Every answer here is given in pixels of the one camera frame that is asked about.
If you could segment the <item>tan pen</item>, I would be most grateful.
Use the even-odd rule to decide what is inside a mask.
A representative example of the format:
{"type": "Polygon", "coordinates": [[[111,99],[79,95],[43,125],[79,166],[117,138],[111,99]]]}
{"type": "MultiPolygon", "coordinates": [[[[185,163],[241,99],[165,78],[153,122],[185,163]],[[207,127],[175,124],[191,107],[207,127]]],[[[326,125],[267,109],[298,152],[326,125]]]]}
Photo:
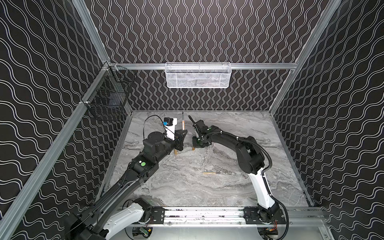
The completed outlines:
{"type": "Polygon", "coordinates": [[[221,172],[202,172],[204,175],[221,175],[221,172]]]}

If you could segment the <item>brown pen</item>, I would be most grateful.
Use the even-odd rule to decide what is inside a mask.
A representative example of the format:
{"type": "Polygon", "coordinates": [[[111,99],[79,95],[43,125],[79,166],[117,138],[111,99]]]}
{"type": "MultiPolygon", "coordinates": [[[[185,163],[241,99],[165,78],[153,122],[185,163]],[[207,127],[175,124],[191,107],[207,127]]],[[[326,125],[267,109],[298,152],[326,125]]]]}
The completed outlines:
{"type": "Polygon", "coordinates": [[[182,130],[185,130],[185,117],[184,117],[184,111],[182,112],[182,130]]]}

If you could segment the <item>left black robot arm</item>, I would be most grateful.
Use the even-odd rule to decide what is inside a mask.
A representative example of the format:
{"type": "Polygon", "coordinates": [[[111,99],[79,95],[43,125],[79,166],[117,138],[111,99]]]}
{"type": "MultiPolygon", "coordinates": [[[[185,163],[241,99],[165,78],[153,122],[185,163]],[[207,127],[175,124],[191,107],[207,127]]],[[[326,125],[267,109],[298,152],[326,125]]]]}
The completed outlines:
{"type": "Polygon", "coordinates": [[[143,150],[129,163],[122,177],[93,205],[65,219],[65,240],[105,240],[105,225],[120,204],[158,169],[159,162],[174,150],[182,151],[187,130],[177,130],[172,140],[152,132],[143,140],[143,150]]]}

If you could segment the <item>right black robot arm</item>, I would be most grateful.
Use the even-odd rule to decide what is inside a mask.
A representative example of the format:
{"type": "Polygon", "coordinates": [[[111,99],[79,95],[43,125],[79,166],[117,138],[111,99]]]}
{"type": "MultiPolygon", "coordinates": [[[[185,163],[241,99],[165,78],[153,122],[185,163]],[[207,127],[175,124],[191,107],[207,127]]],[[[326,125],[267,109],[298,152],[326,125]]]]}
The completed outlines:
{"type": "Polygon", "coordinates": [[[266,178],[266,171],[272,167],[273,163],[268,152],[251,136],[238,137],[216,126],[208,127],[202,120],[196,122],[191,116],[189,119],[197,133],[193,137],[193,147],[205,148],[217,143],[234,151],[240,169],[251,179],[260,214],[265,218],[274,217],[280,209],[280,203],[273,196],[266,178]]]}

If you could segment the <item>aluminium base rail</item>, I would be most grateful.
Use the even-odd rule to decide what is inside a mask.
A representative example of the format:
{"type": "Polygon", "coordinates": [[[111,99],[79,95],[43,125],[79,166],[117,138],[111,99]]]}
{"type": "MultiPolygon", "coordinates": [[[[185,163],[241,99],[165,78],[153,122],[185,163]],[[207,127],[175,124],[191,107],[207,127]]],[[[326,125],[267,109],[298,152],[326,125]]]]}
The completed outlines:
{"type": "Polygon", "coordinates": [[[286,224],[284,211],[281,210],[273,220],[264,223],[256,207],[151,207],[144,210],[139,204],[133,203],[113,214],[105,227],[272,227],[274,224],[286,224]]]}

